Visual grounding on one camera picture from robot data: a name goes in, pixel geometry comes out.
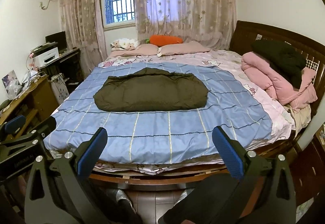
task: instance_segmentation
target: printer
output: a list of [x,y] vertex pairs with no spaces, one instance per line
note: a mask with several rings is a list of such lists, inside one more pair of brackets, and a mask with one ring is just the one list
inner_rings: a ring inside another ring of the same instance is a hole
[[30,53],[34,53],[34,65],[38,68],[45,66],[60,56],[57,48],[57,42],[40,45],[31,50]]

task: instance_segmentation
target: plastic bag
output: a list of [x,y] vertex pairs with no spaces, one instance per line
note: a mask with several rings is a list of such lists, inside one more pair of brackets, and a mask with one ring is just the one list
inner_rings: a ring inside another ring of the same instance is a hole
[[22,90],[22,86],[19,84],[18,79],[14,79],[10,81],[6,89],[8,90],[8,98],[10,100],[14,100],[18,93]]

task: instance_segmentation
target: wooden cabinet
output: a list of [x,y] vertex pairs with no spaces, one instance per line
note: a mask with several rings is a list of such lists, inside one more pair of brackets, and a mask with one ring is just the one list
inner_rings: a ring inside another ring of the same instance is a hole
[[297,205],[315,197],[325,188],[325,144],[320,140],[321,128],[311,143],[290,165]]
[[31,92],[34,108],[38,110],[41,121],[45,120],[59,106],[52,91],[50,83],[46,80],[41,82],[36,89]]
[[7,139],[26,134],[37,123],[51,116],[59,106],[47,77],[41,77],[37,82],[32,83],[30,88],[20,98],[13,100],[8,109],[3,112],[0,124],[21,114],[26,117],[25,125],[15,135],[9,135]]

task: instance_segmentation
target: white wall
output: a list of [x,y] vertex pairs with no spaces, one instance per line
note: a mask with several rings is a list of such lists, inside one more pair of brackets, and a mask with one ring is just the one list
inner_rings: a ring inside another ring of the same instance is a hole
[[[45,43],[45,36],[61,30],[58,1],[0,0],[0,78],[14,70],[21,81],[27,72],[26,59],[31,49]],[[0,103],[7,99],[0,82]]]
[[[287,29],[325,45],[325,5],[322,0],[236,0],[237,19]],[[298,141],[304,149],[325,121],[325,99]]]
[[135,27],[127,27],[127,28],[105,31],[104,35],[105,35],[106,50],[108,55],[111,52],[111,48],[109,44],[114,42],[116,39],[119,38],[137,39],[138,38],[138,33]]

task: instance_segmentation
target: screw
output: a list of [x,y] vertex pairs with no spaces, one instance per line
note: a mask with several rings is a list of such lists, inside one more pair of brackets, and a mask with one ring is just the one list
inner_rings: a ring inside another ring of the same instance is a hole
[[73,156],[72,152],[67,152],[67,153],[64,154],[64,157],[68,158],[68,159],[71,158],[72,156]]
[[277,157],[279,158],[280,161],[285,160],[285,156],[283,154],[279,154]]
[[39,155],[36,157],[36,162],[40,162],[43,160],[43,156]]
[[247,154],[249,157],[252,157],[252,158],[256,156],[256,153],[254,151],[248,151]]

